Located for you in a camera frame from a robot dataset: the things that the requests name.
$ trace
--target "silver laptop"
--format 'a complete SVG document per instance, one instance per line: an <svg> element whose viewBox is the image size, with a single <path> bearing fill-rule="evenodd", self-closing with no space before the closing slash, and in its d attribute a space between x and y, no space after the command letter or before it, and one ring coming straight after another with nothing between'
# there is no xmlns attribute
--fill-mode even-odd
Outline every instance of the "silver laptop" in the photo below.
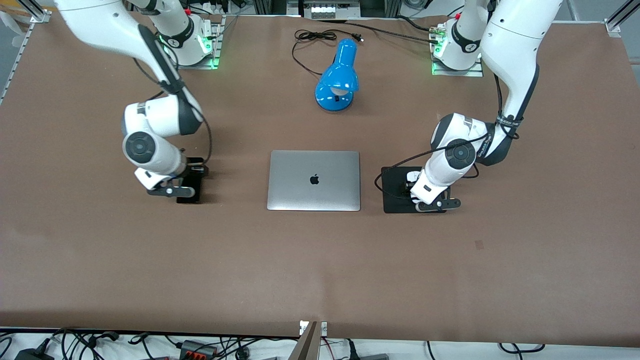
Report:
<svg viewBox="0 0 640 360"><path fill-rule="evenodd" d="M269 210L360 210L356 151L271 152Z"/></svg>

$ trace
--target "brown tabletop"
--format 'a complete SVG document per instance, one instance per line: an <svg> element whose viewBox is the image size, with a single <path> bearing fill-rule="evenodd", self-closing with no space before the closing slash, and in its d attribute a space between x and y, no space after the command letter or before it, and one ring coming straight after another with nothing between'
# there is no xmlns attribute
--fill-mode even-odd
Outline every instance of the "brown tabletop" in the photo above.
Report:
<svg viewBox="0 0 640 360"><path fill-rule="evenodd" d="M291 59L296 29L330 27L365 38L342 113ZM373 179L448 113L494 119L488 69L432 76L422 43L289 17L225 38L218 70L182 71L214 134L188 206L148 196L122 154L124 106L157 87L58 15L36 27L0 107L1 325L640 346L640 90L604 25L552 26L522 138L443 215L384 214ZM334 47L297 55L322 71ZM171 141L206 153L204 127ZM362 210L268 211L273 149L359 151Z"/></svg>

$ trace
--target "desk lamp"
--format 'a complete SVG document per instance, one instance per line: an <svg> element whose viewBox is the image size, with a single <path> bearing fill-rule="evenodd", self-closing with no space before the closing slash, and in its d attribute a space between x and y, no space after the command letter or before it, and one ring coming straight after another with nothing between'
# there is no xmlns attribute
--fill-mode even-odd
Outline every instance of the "desk lamp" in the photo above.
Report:
<svg viewBox="0 0 640 360"><path fill-rule="evenodd" d="M358 74L353 69L358 47L350 38L342 39L331 64L316 86L316 101L328 111L346 109L358 91Z"/></svg>

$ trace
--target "red wire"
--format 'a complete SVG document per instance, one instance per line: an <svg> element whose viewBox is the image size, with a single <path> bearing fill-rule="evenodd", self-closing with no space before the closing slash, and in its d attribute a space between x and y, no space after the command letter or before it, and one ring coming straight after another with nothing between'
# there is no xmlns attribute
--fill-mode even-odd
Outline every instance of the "red wire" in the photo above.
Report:
<svg viewBox="0 0 640 360"><path fill-rule="evenodd" d="M335 356L333 356L333 350L331 350L331 345L329 344L329 341L327 341L326 338L322 338L322 340L324 340L326 347L329 349L329 354L331 354L331 358L335 360Z"/></svg>

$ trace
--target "metal post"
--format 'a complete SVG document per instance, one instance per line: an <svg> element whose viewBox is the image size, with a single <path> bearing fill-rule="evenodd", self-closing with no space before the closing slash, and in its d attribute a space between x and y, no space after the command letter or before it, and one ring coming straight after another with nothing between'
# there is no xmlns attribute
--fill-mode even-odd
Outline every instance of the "metal post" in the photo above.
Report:
<svg viewBox="0 0 640 360"><path fill-rule="evenodd" d="M321 338L321 323L310 322L305 332L300 336L296 347L293 348L289 360L317 360L320 353Z"/></svg>
<svg viewBox="0 0 640 360"><path fill-rule="evenodd" d="M627 0L619 9L617 9L608 19L605 19L607 31L620 32L620 25L625 22L636 10L640 8L640 0Z"/></svg>
<svg viewBox="0 0 640 360"><path fill-rule="evenodd" d="M31 14L31 22L49 22L51 12L44 10L36 0L17 0L22 7Z"/></svg>

